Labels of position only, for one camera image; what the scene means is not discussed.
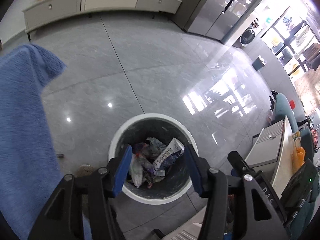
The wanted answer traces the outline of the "white round trash bin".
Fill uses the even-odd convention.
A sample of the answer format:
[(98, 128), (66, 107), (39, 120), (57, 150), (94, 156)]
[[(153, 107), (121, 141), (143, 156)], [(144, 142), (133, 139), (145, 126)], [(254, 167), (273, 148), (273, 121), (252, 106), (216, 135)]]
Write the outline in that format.
[(187, 128), (164, 114), (147, 113), (127, 120), (111, 140), (108, 157), (131, 146), (129, 170), (122, 191), (149, 205), (162, 205), (183, 196), (192, 186), (184, 153), (196, 142)]

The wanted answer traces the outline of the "white low side table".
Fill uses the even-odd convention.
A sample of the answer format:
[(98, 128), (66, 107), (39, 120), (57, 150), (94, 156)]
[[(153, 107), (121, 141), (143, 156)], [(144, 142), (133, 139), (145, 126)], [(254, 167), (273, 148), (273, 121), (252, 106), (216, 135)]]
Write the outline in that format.
[(261, 130), (245, 162), (256, 172), (263, 171), (278, 197), (292, 175), (293, 137), (287, 117)]

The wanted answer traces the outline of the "blue fluffy rug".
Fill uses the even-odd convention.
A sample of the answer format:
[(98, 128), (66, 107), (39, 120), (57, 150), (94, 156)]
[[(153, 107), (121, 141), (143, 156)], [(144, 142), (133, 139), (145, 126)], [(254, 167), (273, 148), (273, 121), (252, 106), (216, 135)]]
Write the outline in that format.
[(1, 213), (20, 239), (62, 179), (41, 93), (64, 69), (36, 44), (1, 57)]

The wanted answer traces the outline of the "white printed carton wrapper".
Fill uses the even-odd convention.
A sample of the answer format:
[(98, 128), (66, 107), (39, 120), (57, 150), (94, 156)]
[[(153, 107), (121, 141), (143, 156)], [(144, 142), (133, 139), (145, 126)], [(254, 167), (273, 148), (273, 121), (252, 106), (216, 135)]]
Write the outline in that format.
[(183, 154), (184, 145), (178, 139), (173, 138), (153, 162), (153, 174), (163, 177), (165, 169), (173, 165)]

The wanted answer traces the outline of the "purple white wrapper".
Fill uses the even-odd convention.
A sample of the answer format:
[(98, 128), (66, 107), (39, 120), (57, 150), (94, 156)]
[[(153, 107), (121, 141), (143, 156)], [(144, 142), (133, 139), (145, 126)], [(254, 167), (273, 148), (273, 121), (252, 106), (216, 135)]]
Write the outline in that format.
[(156, 159), (149, 158), (147, 147), (149, 143), (140, 142), (135, 145), (135, 155), (139, 160), (139, 163), (143, 167), (143, 183), (148, 183), (149, 187), (152, 187), (154, 183), (160, 182), (165, 176), (160, 177), (153, 174), (153, 162)]

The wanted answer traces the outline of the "grey crumpled plastic bag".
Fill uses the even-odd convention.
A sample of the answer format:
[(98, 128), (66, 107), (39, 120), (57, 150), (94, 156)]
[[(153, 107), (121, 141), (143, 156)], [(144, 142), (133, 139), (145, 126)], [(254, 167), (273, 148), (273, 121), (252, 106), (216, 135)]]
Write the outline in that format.
[(147, 138), (146, 140), (149, 142), (147, 147), (149, 158), (156, 159), (166, 148), (166, 145), (156, 138)]

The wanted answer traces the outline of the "white crumpled plastic bag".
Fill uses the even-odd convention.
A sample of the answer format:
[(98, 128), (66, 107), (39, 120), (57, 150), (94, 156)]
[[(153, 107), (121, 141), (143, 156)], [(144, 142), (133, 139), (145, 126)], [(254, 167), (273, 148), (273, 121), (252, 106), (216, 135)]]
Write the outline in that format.
[(139, 163), (139, 160), (135, 154), (132, 155), (129, 166), (129, 174), (135, 187), (139, 188), (143, 183), (143, 167)]

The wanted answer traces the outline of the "white washing machine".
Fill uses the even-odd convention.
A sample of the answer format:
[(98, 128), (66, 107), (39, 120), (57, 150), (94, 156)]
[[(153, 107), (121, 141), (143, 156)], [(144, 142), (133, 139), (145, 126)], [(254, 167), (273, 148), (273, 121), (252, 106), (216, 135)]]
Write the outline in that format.
[(250, 44), (254, 40), (258, 27), (259, 20), (258, 18), (255, 18), (254, 21), (250, 24), (250, 26), (240, 36), (240, 43), (243, 46)]

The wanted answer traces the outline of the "grey refrigerator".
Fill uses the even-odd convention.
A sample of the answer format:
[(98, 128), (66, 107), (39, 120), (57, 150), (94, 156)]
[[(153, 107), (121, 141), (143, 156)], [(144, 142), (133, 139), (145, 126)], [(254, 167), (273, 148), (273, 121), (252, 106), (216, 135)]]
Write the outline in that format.
[(262, 0), (181, 0), (172, 21), (183, 31), (227, 42)]

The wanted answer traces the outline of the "white TV cabinet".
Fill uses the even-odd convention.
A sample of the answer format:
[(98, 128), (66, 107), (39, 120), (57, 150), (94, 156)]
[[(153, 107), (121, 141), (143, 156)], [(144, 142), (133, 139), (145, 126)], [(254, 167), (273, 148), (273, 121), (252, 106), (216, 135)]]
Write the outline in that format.
[(175, 14), (181, 0), (39, 0), (24, 9), (25, 33), (49, 23), (101, 11), (138, 10)]

